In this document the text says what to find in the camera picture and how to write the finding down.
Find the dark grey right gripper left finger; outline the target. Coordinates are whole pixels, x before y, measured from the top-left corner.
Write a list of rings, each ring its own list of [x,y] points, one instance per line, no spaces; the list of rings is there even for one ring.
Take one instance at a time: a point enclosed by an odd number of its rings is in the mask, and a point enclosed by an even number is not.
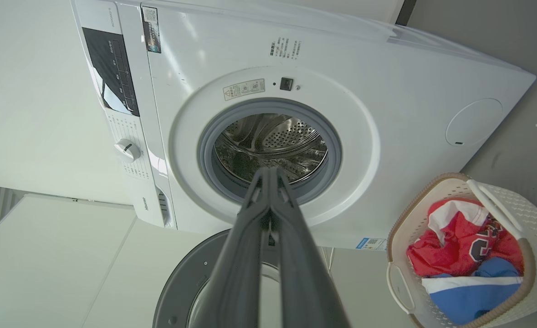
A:
[[[193,328],[256,328],[259,323],[261,260],[270,227],[270,170],[258,170],[237,214]]]

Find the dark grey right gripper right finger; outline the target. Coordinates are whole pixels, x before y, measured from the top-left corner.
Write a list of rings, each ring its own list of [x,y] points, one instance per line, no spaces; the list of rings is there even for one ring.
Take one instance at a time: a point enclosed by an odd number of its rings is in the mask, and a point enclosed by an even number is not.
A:
[[[271,231],[280,245],[283,326],[349,328],[339,294],[280,168],[270,169],[270,210]]]

